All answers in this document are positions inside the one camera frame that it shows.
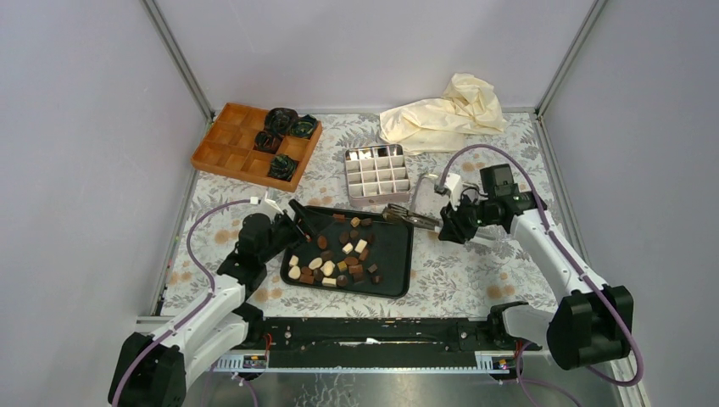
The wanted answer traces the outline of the black plastic tray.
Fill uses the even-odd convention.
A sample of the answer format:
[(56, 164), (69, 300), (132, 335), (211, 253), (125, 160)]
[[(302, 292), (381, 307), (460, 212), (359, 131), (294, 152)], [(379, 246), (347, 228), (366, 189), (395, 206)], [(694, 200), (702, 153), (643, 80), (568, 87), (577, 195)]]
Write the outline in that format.
[[(317, 206), (307, 208), (311, 221), (328, 241), (319, 249), (317, 238), (285, 251), (281, 279), (290, 285), (341, 291), (380, 298), (401, 298), (410, 287), (414, 228), (385, 221), (381, 215)], [(355, 244), (367, 241), (358, 254)], [(317, 270), (308, 267), (320, 257)]]

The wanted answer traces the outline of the metal serving tongs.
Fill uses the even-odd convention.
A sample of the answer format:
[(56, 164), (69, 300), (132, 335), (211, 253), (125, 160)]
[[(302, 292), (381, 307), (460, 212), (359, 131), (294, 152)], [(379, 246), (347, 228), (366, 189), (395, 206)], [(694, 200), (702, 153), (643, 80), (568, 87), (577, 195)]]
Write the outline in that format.
[(439, 220), (417, 214), (396, 203), (389, 203), (382, 210), (382, 218), (387, 222), (405, 223), (428, 231), (437, 231), (441, 228), (441, 222)]

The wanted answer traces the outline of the pink grid box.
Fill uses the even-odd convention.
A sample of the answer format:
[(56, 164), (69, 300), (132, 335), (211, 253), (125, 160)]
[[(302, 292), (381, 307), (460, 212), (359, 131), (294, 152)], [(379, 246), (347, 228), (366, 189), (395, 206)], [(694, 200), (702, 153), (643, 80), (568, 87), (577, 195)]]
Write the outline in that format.
[(401, 204), (410, 201), (411, 180), (399, 144), (350, 148), (344, 169), (351, 206)]

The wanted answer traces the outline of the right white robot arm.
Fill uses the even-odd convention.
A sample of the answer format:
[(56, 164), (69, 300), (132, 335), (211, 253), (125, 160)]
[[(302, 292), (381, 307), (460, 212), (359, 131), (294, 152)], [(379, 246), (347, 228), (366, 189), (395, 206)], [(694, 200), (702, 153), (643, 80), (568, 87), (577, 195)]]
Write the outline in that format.
[(441, 210), (439, 238), (453, 243), (477, 239), (486, 226), (500, 226), (526, 251), (556, 297), (553, 312), (525, 302), (494, 306), (486, 336), (507, 349), (518, 339), (547, 349), (564, 370), (626, 358), (632, 353), (633, 297), (623, 286), (611, 287), (561, 235), (533, 191), (523, 192), (507, 164), (481, 171), (481, 189), (445, 170), (435, 186), (448, 197)]

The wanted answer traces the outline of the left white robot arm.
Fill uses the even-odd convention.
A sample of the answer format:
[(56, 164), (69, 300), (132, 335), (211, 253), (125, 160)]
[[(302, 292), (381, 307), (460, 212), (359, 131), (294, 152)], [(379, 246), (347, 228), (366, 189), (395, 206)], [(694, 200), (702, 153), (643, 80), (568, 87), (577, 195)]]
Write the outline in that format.
[(212, 364), (239, 345), (253, 348), (263, 337), (263, 313), (247, 300), (267, 275), (266, 264), (283, 251), (318, 237), (322, 227), (292, 199), (292, 213), (268, 198), (244, 218), (235, 248), (208, 290), (180, 314), (150, 333), (132, 333), (122, 344), (108, 402), (112, 406), (181, 406), (187, 390)]

